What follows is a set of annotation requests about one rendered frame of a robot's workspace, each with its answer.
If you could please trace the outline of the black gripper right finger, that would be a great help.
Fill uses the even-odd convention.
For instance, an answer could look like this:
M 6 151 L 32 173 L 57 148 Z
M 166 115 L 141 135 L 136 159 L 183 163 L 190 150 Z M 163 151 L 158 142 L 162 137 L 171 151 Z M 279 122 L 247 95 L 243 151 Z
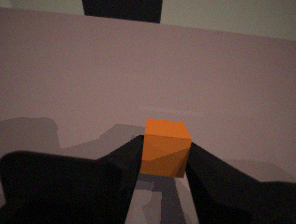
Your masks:
M 199 224 L 283 224 L 296 182 L 260 182 L 191 142 L 186 176 Z

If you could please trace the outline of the orange block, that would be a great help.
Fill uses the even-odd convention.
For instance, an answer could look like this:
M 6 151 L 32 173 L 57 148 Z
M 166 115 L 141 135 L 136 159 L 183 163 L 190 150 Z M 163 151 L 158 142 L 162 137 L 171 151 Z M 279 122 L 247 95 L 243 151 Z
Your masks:
M 191 142 L 183 122 L 147 118 L 140 173 L 184 179 Z

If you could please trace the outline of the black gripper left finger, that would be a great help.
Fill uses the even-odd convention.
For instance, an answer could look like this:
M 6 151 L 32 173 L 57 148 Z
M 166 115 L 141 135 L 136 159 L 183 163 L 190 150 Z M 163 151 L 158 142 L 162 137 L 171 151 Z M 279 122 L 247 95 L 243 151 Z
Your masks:
M 5 202 L 13 197 L 86 207 L 93 224 L 125 224 L 142 162 L 144 135 L 97 159 L 12 151 L 0 159 Z

